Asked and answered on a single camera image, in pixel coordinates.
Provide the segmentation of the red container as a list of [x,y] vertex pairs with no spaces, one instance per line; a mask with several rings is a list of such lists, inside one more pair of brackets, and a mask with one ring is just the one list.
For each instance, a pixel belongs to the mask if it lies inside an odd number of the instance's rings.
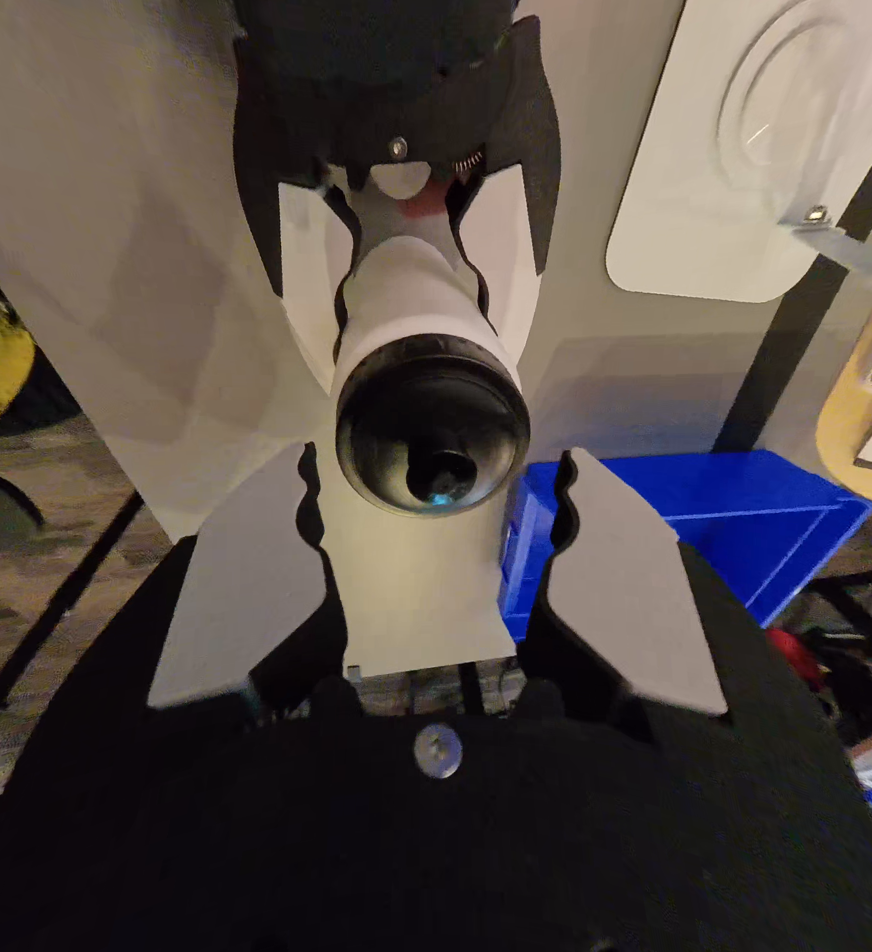
[[765,628],[763,634],[812,693],[825,690],[827,669],[796,635],[777,627]]

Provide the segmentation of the clear round stand foot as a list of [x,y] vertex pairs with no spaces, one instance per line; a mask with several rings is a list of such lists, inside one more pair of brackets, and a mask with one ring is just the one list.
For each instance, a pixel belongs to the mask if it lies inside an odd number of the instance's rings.
[[729,78],[716,145],[725,180],[769,220],[831,227],[872,158],[872,1],[787,2]]

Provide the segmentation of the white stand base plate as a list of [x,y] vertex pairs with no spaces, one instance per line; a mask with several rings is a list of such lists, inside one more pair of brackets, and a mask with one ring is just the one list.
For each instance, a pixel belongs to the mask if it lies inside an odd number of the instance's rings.
[[838,224],[791,230],[725,180],[716,126],[729,78],[750,42],[787,4],[685,2],[625,186],[606,254],[609,278],[630,292],[741,303],[782,296],[819,255],[872,286],[872,248]]

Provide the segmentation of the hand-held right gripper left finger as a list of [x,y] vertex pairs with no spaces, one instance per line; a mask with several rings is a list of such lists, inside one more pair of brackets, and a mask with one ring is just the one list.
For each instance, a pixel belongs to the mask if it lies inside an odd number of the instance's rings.
[[225,695],[297,708],[344,673],[347,623],[327,551],[318,455],[291,444],[233,490],[194,538],[149,688],[156,710]]

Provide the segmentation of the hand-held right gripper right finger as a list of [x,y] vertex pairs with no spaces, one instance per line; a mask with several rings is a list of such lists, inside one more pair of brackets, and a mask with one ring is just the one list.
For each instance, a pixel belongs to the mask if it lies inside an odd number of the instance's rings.
[[677,533],[588,451],[561,455],[551,555],[523,642],[530,679],[557,684],[568,715],[628,701],[728,713]]

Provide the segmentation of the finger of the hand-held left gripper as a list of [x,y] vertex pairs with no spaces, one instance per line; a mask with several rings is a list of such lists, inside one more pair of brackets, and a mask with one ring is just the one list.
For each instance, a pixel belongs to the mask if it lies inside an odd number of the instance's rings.
[[279,185],[281,292],[291,335],[325,393],[332,390],[338,340],[338,290],[359,248],[360,226],[336,184]]
[[542,275],[530,234],[522,167],[471,171],[448,192],[451,236],[461,263],[450,281],[448,330],[518,371]]

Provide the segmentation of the black bottle lid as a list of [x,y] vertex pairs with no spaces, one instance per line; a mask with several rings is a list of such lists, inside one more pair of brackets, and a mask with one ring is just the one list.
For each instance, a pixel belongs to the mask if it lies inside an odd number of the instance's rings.
[[335,451],[349,485],[387,512],[459,514],[522,466],[530,421],[514,377],[463,337],[415,334],[349,371],[336,399]]

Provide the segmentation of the blue plastic bin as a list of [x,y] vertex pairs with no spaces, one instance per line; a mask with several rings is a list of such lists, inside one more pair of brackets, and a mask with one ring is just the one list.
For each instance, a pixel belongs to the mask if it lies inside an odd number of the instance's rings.
[[[767,626],[872,513],[872,502],[765,449],[603,460],[694,546]],[[553,546],[558,462],[530,465],[510,497],[497,603],[525,638]]]

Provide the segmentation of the wooden display board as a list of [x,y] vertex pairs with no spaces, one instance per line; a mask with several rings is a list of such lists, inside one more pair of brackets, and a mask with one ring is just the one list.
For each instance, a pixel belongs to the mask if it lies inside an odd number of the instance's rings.
[[815,443],[830,477],[872,502],[872,470],[855,462],[872,431],[872,393],[863,382],[863,366],[871,351],[872,310],[823,404]]

